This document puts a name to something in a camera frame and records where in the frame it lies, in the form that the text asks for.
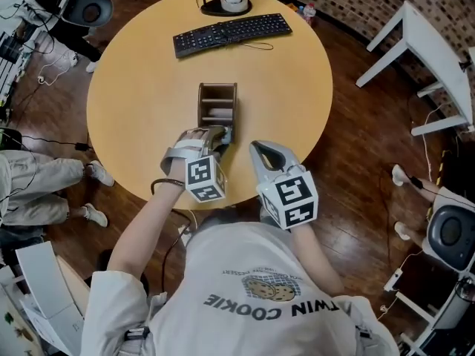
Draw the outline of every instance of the wooden organizer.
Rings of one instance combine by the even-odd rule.
[[[198,127],[210,125],[231,127],[231,142],[234,142],[237,105],[237,83],[200,83]]]

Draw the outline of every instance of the white pants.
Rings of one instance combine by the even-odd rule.
[[[442,187],[440,188],[436,199],[433,201],[433,212],[436,213],[439,208],[445,205],[456,205],[475,212],[475,203],[471,202],[468,199],[465,199],[464,197],[461,197],[460,195],[453,193],[445,187]],[[437,256],[436,252],[434,252],[430,247],[427,237],[425,237],[422,241],[422,250],[424,251],[424,253],[429,254],[430,256],[440,260],[440,257]]]
[[[53,159],[44,154],[34,154],[35,161],[28,151],[1,151],[0,154],[7,158],[10,165],[11,191],[24,188],[9,198],[3,224],[47,225],[64,222],[69,215],[68,201],[52,193],[75,185],[82,179],[82,162],[78,159]]]

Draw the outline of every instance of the lamp base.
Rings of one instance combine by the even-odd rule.
[[[221,7],[221,0],[211,0],[206,2],[201,6],[201,13],[207,16],[222,16],[222,17],[233,17],[233,16],[242,16],[248,13],[252,9],[252,3],[249,0],[247,3],[247,9],[243,10],[242,12],[229,12],[228,10],[224,10]]]

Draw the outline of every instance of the cookie graphic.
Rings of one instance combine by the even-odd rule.
[[[274,285],[275,295],[270,299],[275,302],[287,302],[293,300],[295,297],[295,291],[291,286],[288,285]]]
[[[256,294],[261,298],[268,299],[275,295],[275,289],[270,283],[256,280],[255,278],[249,278],[246,280],[245,284],[253,294]]]

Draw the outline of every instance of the black keyboard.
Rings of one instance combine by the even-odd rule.
[[[218,22],[173,37],[175,56],[183,58],[213,47],[261,37],[290,34],[292,29],[280,13]]]

